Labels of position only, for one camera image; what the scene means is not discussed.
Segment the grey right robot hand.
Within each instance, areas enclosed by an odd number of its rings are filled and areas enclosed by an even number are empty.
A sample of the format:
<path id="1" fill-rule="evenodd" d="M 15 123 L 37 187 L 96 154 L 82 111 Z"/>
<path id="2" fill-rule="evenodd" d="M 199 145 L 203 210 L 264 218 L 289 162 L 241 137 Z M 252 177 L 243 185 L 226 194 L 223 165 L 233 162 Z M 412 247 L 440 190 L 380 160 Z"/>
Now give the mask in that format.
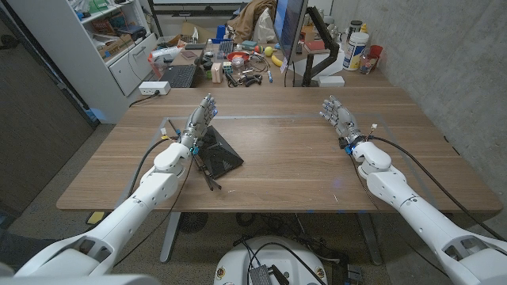
<path id="1" fill-rule="evenodd" d="M 319 115 L 334 127 L 341 149 L 353 149 L 365 140 L 354 115 L 336 97 L 330 96 L 323 101 Z"/>

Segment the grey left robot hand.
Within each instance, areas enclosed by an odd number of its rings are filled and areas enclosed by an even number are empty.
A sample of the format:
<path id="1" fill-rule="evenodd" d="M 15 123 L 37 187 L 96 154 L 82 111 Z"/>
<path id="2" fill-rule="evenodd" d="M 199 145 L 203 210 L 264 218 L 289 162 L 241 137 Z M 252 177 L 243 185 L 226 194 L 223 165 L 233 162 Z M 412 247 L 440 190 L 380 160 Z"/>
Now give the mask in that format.
<path id="1" fill-rule="evenodd" d="M 209 93 L 189 115 L 181 135 L 180 143 L 193 148 L 204 137 L 211 120 L 218 113 L 215 98 Z"/>

